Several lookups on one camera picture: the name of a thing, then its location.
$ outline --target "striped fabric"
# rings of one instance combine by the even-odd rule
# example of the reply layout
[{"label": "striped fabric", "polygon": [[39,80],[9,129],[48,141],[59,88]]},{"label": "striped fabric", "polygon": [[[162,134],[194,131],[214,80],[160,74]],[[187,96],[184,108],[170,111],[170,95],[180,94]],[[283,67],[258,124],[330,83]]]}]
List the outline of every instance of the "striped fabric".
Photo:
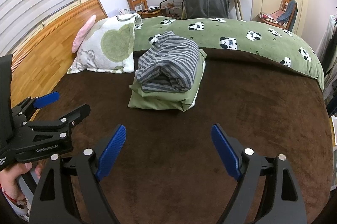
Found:
[{"label": "striped fabric", "polygon": [[195,42],[167,31],[138,61],[136,80],[144,92],[190,90],[198,64]]}]

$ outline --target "human hand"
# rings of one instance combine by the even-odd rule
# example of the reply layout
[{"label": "human hand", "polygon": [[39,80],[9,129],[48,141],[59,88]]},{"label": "human hand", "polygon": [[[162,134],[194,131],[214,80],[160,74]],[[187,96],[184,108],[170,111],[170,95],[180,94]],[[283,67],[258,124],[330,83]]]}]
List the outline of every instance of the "human hand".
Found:
[{"label": "human hand", "polygon": [[[15,163],[14,165],[8,166],[0,172],[0,184],[5,190],[5,193],[12,199],[24,200],[25,196],[18,187],[16,183],[16,178],[29,172],[32,169],[32,163]],[[35,173],[40,179],[42,172],[42,164],[38,163],[35,168]]]}]

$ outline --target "blue rubber pad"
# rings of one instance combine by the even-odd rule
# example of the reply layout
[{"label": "blue rubber pad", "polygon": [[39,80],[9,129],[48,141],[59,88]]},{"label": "blue rubber pad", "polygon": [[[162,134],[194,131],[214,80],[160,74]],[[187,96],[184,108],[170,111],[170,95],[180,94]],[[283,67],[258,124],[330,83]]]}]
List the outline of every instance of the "blue rubber pad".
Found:
[{"label": "blue rubber pad", "polygon": [[34,108],[41,109],[55,101],[58,101],[60,98],[59,92],[53,92],[47,94],[43,97],[37,98],[33,104]]},{"label": "blue rubber pad", "polygon": [[236,156],[234,150],[218,126],[212,126],[211,136],[222,163],[225,165],[228,175],[232,176],[236,181],[239,181],[242,177],[239,166],[239,158]]},{"label": "blue rubber pad", "polygon": [[105,176],[109,175],[125,140],[126,129],[121,125],[98,159],[98,169],[95,173],[98,181],[101,181]]}]

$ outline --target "red bracelet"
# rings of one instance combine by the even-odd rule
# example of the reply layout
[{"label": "red bracelet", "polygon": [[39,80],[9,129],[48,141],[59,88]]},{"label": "red bracelet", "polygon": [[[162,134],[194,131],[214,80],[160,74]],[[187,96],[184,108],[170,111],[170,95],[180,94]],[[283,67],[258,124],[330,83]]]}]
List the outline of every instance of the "red bracelet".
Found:
[{"label": "red bracelet", "polygon": [[3,192],[3,194],[5,195],[5,197],[8,198],[8,200],[10,200],[12,203],[14,203],[15,205],[27,205],[27,200],[26,198],[23,201],[19,201],[16,199],[11,198],[9,195],[6,194],[5,189],[2,188],[1,183],[0,183],[0,190]]}]

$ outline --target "metal pin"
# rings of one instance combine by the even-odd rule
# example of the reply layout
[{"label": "metal pin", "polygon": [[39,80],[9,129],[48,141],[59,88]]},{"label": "metal pin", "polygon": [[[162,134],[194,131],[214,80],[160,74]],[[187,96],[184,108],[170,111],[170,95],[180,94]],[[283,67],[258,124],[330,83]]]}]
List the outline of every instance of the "metal pin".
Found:
[{"label": "metal pin", "polygon": [[287,159],[287,157],[282,153],[278,155],[278,158],[282,161],[285,161]]},{"label": "metal pin", "polygon": [[245,153],[247,154],[247,155],[252,155],[253,153],[254,153],[254,150],[253,149],[251,149],[251,148],[246,148],[245,149]]},{"label": "metal pin", "polygon": [[83,151],[83,154],[85,154],[86,156],[89,156],[89,155],[91,155],[92,154],[92,149],[90,149],[90,148],[88,148],[88,149],[85,149],[84,151]]},{"label": "metal pin", "polygon": [[58,158],[59,158],[59,155],[56,154],[56,153],[51,155],[51,157],[50,157],[51,160],[57,160]]}]

